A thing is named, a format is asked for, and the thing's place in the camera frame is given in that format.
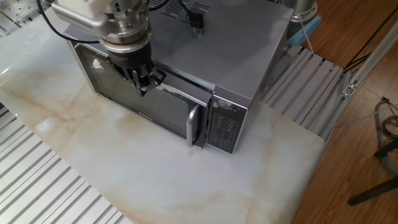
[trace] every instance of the microwave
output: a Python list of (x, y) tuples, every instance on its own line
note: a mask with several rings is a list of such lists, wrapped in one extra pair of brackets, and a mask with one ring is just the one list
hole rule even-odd
[[(266, 93), (293, 10), (265, 0), (190, 0), (187, 7), (204, 15), (202, 36), (187, 24), (177, 0), (150, 13), (152, 60), (166, 77), (143, 97), (114, 70), (100, 44), (69, 44), (96, 94), (173, 132), (188, 147), (209, 144), (232, 154), (251, 108)], [(64, 34), (96, 40), (72, 26)]]

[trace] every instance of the wooden floor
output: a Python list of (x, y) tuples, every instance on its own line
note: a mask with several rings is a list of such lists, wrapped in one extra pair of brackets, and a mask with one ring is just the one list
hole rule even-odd
[[(373, 113), (383, 96), (398, 104), (398, 43), (368, 75), (337, 126)], [(386, 111), (381, 119), (390, 115)], [(378, 148), (374, 118), (336, 128), (292, 223), (398, 223), (398, 189), (355, 207), (346, 203), (393, 178), (373, 156)], [(390, 154), (398, 162), (398, 153)]]
[(398, 7), (398, 0), (316, 0), (316, 2), (322, 23), (310, 38), (312, 47), (315, 53), (342, 68), (355, 58)]

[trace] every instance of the microwave control panel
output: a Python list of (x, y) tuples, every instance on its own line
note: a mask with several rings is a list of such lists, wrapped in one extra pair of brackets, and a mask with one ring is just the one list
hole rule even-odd
[(239, 123), (218, 113), (214, 114), (213, 119), (209, 144), (229, 152), (233, 146)]
[(207, 143), (233, 153), (247, 109), (214, 96)]

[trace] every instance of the white marble surface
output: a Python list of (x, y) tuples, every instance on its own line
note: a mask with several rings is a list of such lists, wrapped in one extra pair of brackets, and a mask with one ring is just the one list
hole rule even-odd
[(261, 105), (233, 156), (187, 148), (94, 95), (42, 19), (0, 41), (0, 73), (0, 101), (135, 224), (290, 223), (325, 147)]

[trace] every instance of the microwave keypad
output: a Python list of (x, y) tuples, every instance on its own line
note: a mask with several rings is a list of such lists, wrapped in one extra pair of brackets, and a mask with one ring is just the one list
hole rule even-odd
[(210, 144), (229, 152), (233, 146), (233, 140), (238, 122), (226, 118), (218, 113), (214, 115), (214, 123), (211, 130)]

